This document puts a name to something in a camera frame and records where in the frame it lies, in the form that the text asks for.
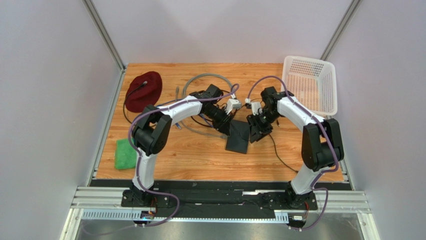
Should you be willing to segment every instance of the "green cloth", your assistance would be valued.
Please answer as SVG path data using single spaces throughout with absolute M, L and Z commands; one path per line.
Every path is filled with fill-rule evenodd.
M 136 151 L 130 146 L 127 138 L 117 140 L 117 148 L 115 150 L 114 167 L 118 170 L 132 169 L 136 167 Z

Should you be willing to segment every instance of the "wooden table surface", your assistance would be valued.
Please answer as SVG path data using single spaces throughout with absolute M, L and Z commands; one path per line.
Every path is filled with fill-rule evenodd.
M 281 76 L 283 64 L 278 63 L 143 63 L 129 64 L 114 110 L 112 123 L 98 167 L 98 179 L 131 179 L 134 169 L 114 168 L 116 141 L 127 138 L 130 124 L 123 116 L 123 101 L 131 81 L 146 72 L 156 71 L 161 75 L 163 89 L 158 104 L 175 99 L 176 87 L 179 97 L 182 88 L 192 77 L 203 73 L 215 73 L 228 78 L 233 84 L 239 83 L 237 97 L 244 102 L 252 85 L 267 75 Z M 223 90 L 229 86 L 219 78 L 202 77 L 193 81 L 186 93 L 205 90 L 214 84 Z M 253 90 L 251 99 L 259 98 L 265 87 L 274 86 L 280 90 L 280 82 L 270 78 L 259 83 Z M 251 110 L 245 107 L 238 111 L 234 119 L 247 121 Z M 136 113 L 128 112 L 133 120 Z M 217 135 L 212 128 L 194 123 L 190 118 L 184 122 L 201 132 Z M 301 158 L 302 133 L 285 117 L 279 118 L 280 126 L 273 123 L 272 136 L 277 144 L 277 152 L 282 160 L 299 170 Z M 290 181 L 296 173 L 284 166 L 276 157 L 274 144 L 269 137 L 249 144 L 248 153 L 241 154 L 225 150 L 226 140 L 208 137 L 172 126 L 165 148 L 159 153 L 154 177 L 157 180 L 216 180 L 216 181 Z M 343 181 L 342 172 L 327 173 L 321 181 Z

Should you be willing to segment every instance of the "white plastic basket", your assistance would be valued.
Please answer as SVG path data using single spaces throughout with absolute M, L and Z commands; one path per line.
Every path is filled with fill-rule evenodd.
M 336 69 L 331 62 L 287 56 L 282 80 L 297 100 L 312 112 L 321 116 L 337 113 Z

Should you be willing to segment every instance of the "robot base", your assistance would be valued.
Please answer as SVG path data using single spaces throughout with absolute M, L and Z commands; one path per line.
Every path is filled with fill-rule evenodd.
M 287 187 L 285 188 L 285 194 L 283 196 L 283 201 L 290 209 L 300 209 L 305 205 L 305 202 L 312 202 L 315 199 L 313 191 L 310 191 L 305 194 L 296 194 L 292 188 L 291 181 L 288 182 Z
M 123 191 L 121 198 L 121 206 L 127 208 L 154 207 L 154 203 L 158 208 L 167 208 L 169 206 L 169 198 L 156 198 L 155 195 L 146 191 L 139 190 L 135 185 L 131 185 L 129 190 Z

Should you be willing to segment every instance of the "metal frame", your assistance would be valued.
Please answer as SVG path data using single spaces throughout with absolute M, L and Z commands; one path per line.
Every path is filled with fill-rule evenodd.
M 119 52 L 117 51 L 116 47 L 113 44 L 113 41 L 111 40 L 110 35 L 107 32 L 107 29 L 104 26 L 104 23 L 101 20 L 101 17 L 99 16 L 98 11 L 96 10 L 96 7 L 92 0 L 82 0 L 85 7 L 87 8 L 88 13 L 90 14 L 91 18 L 93 19 L 94 24 L 96 25 L 97 29 L 99 30 L 99 33 L 104 40 L 106 46 L 108 47 L 109 52 L 112 55 L 112 58 L 114 58 L 115 63 L 117 64 L 117 67 L 124 71 L 126 69 L 126 65 L 124 64 L 122 58 L 120 57 Z
M 77 236 L 81 220 L 143 220 L 141 211 L 151 210 L 149 207 L 121 207 L 121 200 L 125 187 L 78 187 L 71 208 L 62 230 L 61 240 L 73 240 Z M 257 194 L 265 190 L 245 192 L 245 194 Z M 324 206 L 325 192 L 316 192 L 318 204 L 317 213 Z M 204 222 L 204 223 L 288 223 L 289 214 L 303 213 L 303 210 L 275 210 L 275 218 L 184 218 L 175 217 L 172 222 Z M 371 213 L 367 197 L 363 191 L 330 190 L 326 214 L 357 214 L 366 240 L 380 239 L 374 219 Z
M 346 27 L 348 26 L 349 22 L 351 21 L 352 17 L 354 16 L 355 12 L 357 11 L 362 1 L 363 0 L 352 0 L 346 12 L 344 13 L 343 18 L 341 19 L 339 25 L 334 31 L 333 36 L 328 42 L 327 47 L 322 53 L 320 58 L 321 60 L 327 61 L 327 59 L 329 58 L 330 54 L 332 53 L 337 42 L 339 41 L 340 37 L 342 36 L 343 32 L 345 31 Z
M 96 152 L 94 165 L 93 165 L 92 171 L 90 172 L 91 176 L 87 179 L 87 182 L 86 182 L 87 186 L 90 184 L 92 179 L 96 178 L 96 173 L 98 172 L 99 163 L 101 162 L 101 157 L 102 157 L 102 153 L 104 151 L 105 142 L 107 141 L 108 132 L 110 130 L 111 122 L 113 120 L 114 110 L 116 109 L 117 101 L 119 100 L 120 89 L 121 89 L 121 86 L 123 84 L 123 80 L 124 80 L 125 75 L 126 75 L 126 69 L 121 71 L 120 78 L 119 78 L 118 84 L 117 84 L 117 88 L 115 89 L 112 101 L 109 104 L 108 117 L 106 118 L 106 121 L 103 125 L 102 135 L 101 135 L 101 137 L 99 139 L 99 143 L 97 145 L 97 152 Z
M 112 117 L 114 115 L 115 106 L 118 101 L 120 88 L 122 86 L 124 76 L 126 73 L 126 66 L 124 65 L 122 59 L 114 44 L 108 35 L 105 26 L 102 23 L 102 20 L 94 6 L 92 0 L 82 0 L 84 5 L 87 8 L 90 16 L 92 17 L 96 27 L 99 30 L 102 38 L 105 41 L 109 51 L 111 52 L 112 57 L 114 58 L 117 66 L 121 70 L 121 76 L 117 84 L 117 88 L 114 93 L 114 97 L 110 103 L 110 111 L 108 117 L 105 121 L 102 136 L 98 143 L 98 151 L 95 157 L 95 163 L 92 171 L 92 176 L 89 178 L 89 185 L 92 179 L 96 179 L 96 173 L 98 170 L 98 165 L 102 156 L 106 138 L 109 132 L 109 126 L 111 125 Z M 327 60 L 330 56 L 332 50 L 336 46 L 339 38 L 341 37 L 343 31 L 347 27 L 349 21 L 354 15 L 356 9 L 362 0 L 353 0 L 349 5 L 343 19 L 335 30 L 332 38 L 330 39 L 326 49 L 324 50 L 321 59 Z M 348 173 L 348 168 L 345 163 L 345 160 L 341 161 L 341 168 L 344 177 L 344 181 L 341 183 L 350 184 L 352 191 L 350 190 L 329 190 L 329 199 L 327 208 L 325 210 L 326 214 L 357 214 L 358 220 L 361 226 L 362 234 L 366 240 L 376 240 L 380 239 L 374 219 L 371 213 L 369 203 L 367 201 L 366 195 L 363 191 L 355 191 L 351 176 Z M 72 201 L 68 217 L 66 219 L 64 228 L 62 230 L 61 240 L 73 240 L 76 238 L 81 220 L 141 220 L 140 212 L 151 210 L 149 207 L 121 207 L 121 201 L 123 196 L 123 191 L 128 188 L 125 187 L 78 187 Z M 269 189 L 269 190 L 255 190 L 244 192 L 244 194 L 257 194 L 258 191 L 261 192 L 282 192 L 282 189 Z M 325 192 L 316 192 L 316 199 L 319 213 L 324 206 L 325 201 Z M 293 213 L 302 213 L 301 210 L 275 210 L 275 218 L 268 219 L 254 219 L 254 218 L 183 218 L 183 217 L 174 217 L 171 221 L 174 222 L 225 222 L 225 223 L 279 223 L 283 224 L 288 222 L 289 214 Z M 163 217 L 156 217 L 155 220 L 162 220 Z

